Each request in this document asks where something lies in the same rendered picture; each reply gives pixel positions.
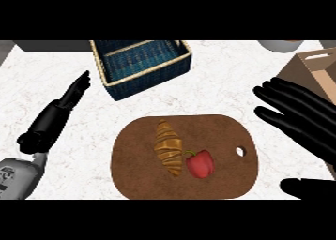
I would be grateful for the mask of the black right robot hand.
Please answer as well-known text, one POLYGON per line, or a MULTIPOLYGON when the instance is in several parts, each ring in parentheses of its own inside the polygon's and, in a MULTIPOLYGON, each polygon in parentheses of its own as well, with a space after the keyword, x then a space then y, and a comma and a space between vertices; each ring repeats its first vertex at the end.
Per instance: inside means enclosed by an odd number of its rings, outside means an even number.
MULTIPOLYGON (((273 77, 252 89, 257 98, 274 107, 254 108, 257 117, 332 166, 336 172, 336 105, 297 84, 273 77)), ((279 189, 301 200, 336 200, 336 181, 286 178, 279 189)))

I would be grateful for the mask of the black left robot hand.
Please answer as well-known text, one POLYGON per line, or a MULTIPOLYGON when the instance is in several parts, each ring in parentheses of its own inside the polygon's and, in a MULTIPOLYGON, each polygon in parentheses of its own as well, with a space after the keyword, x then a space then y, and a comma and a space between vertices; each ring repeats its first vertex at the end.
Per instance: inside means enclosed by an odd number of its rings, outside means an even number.
POLYGON ((23 154, 45 153, 63 129, 71 111, 90 86, 88 71, 84 71, 69 85, 60 99, 54 99, 41 110, 28 131, 16 139, 23 154))

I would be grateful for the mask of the brown cardboard box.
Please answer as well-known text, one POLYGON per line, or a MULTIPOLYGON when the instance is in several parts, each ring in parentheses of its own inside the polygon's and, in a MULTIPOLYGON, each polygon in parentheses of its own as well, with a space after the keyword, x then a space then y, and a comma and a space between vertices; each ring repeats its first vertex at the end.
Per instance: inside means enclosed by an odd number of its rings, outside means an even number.
POLYGON ((336 47, 294 55, 277 77, 336 105, 336 47))

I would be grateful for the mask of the red bell pepper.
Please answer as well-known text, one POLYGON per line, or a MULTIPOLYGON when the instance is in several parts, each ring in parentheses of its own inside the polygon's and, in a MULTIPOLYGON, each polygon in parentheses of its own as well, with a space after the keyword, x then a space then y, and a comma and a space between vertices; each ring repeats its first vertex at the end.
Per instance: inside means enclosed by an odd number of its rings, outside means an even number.
POLYGON ((206 150, 192 152, 186 150, 183 154, 190 156, 186 158, 186 166, 193 178, 206 178, 214 171, 212 156, 206 150))

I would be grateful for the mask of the brown wooden cutting board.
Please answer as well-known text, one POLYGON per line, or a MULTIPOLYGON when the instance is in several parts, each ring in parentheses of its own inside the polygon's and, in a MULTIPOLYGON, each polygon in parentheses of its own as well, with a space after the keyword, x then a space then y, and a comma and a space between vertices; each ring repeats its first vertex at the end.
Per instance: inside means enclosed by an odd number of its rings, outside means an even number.
POLYGON ((257 180, 257 151, 248 131, 220 114, 141 117, 125 125, 113 142, 110 176, 128 199, 236 198, 257 180), (187 170, 171 174, 156 158, 153 141, 161 120, 181 139, 184 158, 202 150, 209 152, 214 171, 206 177, 192 177, 187 170))

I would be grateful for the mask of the grey round pot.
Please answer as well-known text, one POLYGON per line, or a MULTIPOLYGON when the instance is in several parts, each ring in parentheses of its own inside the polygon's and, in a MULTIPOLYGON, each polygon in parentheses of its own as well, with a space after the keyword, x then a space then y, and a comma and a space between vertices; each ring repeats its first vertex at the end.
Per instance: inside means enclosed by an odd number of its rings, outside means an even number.
POLYGON ((289 53, 298 49, 301 40, 260 40, 257 43, 273 53, 289 53))

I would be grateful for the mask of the grey flat appliance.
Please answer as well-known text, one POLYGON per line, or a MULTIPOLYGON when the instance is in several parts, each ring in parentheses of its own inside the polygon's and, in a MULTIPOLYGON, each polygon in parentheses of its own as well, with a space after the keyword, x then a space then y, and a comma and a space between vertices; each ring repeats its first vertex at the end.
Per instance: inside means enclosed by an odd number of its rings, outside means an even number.
POLYGON ((14 45, 26 53, 88 53, 87 40, 14 40, 14 45))

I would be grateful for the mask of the golden brown croissant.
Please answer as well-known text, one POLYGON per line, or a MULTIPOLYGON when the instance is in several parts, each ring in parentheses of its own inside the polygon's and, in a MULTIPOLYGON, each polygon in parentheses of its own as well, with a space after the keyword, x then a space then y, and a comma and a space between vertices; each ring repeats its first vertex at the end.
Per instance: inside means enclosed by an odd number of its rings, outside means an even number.
POLYGON ((170 123, 161 119, 156 125, 153 152, 162 166, 172 176, 181 172, 181 139, 174 132, 170 123))

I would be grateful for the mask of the blue wicker basket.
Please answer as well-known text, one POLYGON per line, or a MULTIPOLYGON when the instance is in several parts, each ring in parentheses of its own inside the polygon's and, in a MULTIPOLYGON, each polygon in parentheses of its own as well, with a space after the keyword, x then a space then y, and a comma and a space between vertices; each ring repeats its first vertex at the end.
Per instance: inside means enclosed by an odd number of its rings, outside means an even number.
POLYGON ((121 100, 190 70, 184 40, 90 40, 102 86, 121 100))

